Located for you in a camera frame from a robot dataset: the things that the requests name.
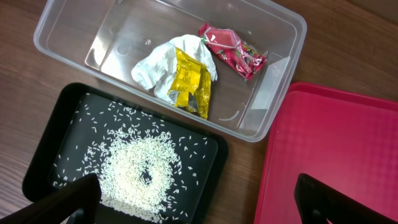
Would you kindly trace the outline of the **red foil snack wrapper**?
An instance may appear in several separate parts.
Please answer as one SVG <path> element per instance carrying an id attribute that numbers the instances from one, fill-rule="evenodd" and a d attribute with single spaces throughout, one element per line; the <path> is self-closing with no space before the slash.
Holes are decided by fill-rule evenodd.
<path id="1" fill-rule="evenodd" d="M 267 62 L 266 55 L 248 46 L 234 30 L 219 29 L 206 22 L 198 35 L 211 52 L 245 80 L 251 80 Z"/>

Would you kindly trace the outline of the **white napkin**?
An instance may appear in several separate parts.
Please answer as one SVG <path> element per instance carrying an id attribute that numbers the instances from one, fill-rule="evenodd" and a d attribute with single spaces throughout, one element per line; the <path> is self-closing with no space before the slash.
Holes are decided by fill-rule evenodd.
<path id="1" fill-rule="evenodd" d="M 176 49 L 180 49 L 191 58 L 206 65 L 212 81 L 218 79 L 211 52 L 198 36 L 185 34 L 157 46 L 149 56 L 134 66 L 131 75 L 143 89 L 153 89 L 157 98 L 169 104 L 174 103 L 168 91 L 177 72 Z"/>

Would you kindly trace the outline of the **yellow snack wrapper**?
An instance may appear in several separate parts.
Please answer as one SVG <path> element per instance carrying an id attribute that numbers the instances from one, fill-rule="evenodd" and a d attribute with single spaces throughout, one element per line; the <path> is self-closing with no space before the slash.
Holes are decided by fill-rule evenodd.
<path id="1" fill-rule="evenodd" d="M 175 49 L 177 71 L 167 94 L 175 107 L 185 108 L 203 119 L 208 118 L 211 75 L 207 67 L 179 48 Z"/>

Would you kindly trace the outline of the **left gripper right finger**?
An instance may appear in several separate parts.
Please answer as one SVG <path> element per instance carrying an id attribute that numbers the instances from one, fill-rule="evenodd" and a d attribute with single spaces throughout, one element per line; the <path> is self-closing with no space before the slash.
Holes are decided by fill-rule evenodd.
<path id="1" fill-rule="evenodd" d="M 397 224 L 396 221 L 304 173 L 298 175 L 294 199 L 302 223 Z"/>

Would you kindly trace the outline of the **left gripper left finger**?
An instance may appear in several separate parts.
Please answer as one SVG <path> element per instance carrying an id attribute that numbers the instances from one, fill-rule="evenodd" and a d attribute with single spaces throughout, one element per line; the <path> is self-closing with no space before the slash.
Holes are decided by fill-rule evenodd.
<path id="1" fill-rule="evenodd" d="M 97 175 L 89 174 L 2 218 L 1 224 L 61 223 L 75 212 L 73 223 L 94 223 L 100 199 Z"/>

